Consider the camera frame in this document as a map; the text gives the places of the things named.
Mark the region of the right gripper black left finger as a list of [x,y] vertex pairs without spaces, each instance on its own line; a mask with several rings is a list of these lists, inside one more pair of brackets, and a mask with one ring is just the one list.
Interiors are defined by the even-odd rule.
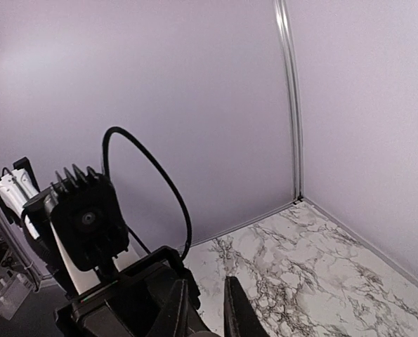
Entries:
[[139,318],[143,324],[140,336],[185,336],[188,321],[188,283],[183,279],[176,280],[168,292],[161,307],[149,284],[143,282],[147,303],[143,309],[145,318]]

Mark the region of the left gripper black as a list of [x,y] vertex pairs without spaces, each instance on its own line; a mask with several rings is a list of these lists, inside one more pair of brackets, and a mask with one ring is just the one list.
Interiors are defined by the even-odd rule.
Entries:
[[201,330],[200,292],[192,272],[177,250],[163,246],[129,266],[118,276],[72,299],[54,312],[55,325],[64,336],[140,336],[147,303],[143,282],[149,284],[159,307],[173,283],[188,283],[188,321],[185,336]]

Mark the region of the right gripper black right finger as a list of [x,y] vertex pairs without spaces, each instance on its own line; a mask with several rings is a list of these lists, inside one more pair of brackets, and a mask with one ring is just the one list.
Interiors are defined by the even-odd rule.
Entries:
[[226,277],[224,287],[224,336],[265,336],[265,329],[238,278]]

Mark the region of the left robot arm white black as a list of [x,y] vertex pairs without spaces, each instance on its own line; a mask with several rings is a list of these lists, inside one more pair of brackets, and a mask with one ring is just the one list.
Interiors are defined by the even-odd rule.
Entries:
[[200,291],[177,250],[138,257],[110,179],[77,166],[45,190],[28,159],[0,173],[0,207],[69,298],[55,323],[65,336],[195,336]]

